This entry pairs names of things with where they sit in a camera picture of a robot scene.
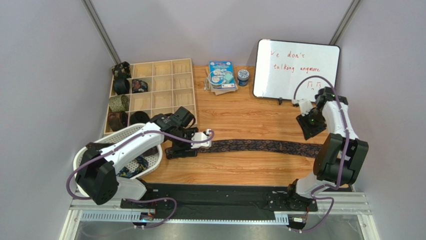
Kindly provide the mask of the dark blue paisley tie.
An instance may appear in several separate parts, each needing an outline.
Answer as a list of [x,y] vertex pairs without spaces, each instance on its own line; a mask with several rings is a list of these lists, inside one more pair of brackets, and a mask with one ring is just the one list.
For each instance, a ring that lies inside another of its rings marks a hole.
[[214,140],[211,142],[210,148],[197,148],[198,153],[225,153],[225,152],[243,152],[243,151],[262,151],[288,154],[293,156],[302,156],[315,158],[320,149],[321,144],[300,143],[283,140],[260,140],[260,139],[226,139]]

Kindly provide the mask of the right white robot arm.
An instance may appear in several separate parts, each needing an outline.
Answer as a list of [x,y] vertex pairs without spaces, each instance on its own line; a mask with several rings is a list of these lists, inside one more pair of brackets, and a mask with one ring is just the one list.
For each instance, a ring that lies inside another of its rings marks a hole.
[[296,120],[306,140],[324,130],[328,136],[315,157],[312,172],[288,186],[285,204],[294,211],[308,209],[317,193],[353,184],[369,150],[351,125],[346,97],[324,87],[315,95],[315,104],[300,100],[301,114]]

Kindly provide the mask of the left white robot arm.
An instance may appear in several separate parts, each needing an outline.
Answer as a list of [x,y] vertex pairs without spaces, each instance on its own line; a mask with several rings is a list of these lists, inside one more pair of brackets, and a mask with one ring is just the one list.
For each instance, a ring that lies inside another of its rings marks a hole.
[[88,148],[79,166],[72,172],[77,186],[86,193],[85,200],[103,205],[113,198],[140,200],[146,192],[142,182],[119,176],[131,161],[163,142],[170,140],[182,150],[207,143],[201,133],[192,127],[195,116],[181,106],[175,113],[157,114],[141,129],[123,140],[99,150]]

